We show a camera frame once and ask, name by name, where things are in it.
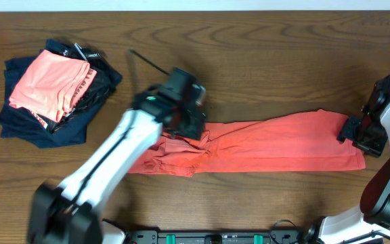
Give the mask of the red soccer t-shirt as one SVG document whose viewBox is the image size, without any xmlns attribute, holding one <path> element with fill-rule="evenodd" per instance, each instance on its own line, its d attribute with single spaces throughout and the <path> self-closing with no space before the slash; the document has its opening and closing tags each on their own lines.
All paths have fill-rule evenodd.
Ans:
<svg viewBox="0 0 390 244">
<path fill-rule="evenodd" d="M 165 134 L 129 170 L 191 177 L 197 173 L 353 171 L 362 152 L 339 142 L 346 115 L 317 110 L 266 121 L 207 123 L 199 140 Z"/>
</svg>

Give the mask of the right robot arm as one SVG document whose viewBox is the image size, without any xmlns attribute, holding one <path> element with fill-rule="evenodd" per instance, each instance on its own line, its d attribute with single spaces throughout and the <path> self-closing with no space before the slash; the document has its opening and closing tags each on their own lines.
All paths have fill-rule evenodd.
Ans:
<svg viewBox="0 0 390 244">
<path fill-rule="evenodd" d="M 339 142 L 381 156 L 390 147 L 390 75 L 377 81 L 362 117 L 350 117 L 339 132 Z M 360 204 L 313 225 L 304 243 L 382 243 L 390 240 L 390 157 L 365 187 Z"/>
</svg>

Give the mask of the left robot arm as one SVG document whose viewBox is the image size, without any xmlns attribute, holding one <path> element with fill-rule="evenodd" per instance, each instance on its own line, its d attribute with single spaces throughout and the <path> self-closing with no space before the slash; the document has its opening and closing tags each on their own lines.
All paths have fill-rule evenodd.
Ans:
<svg viewBox="0 0 390 244">
<path fill-rule="evenodd" d="M 32 198 L 28 243 L 124 243 L 126 233 L 103 220 L 110 195 L 162 133 L 198 140 L 205 127 L 205 88 L 174 68 L 162 85 L 137 94 L 103 144 L 56 187 L 43 183 Z"/>
</svg>

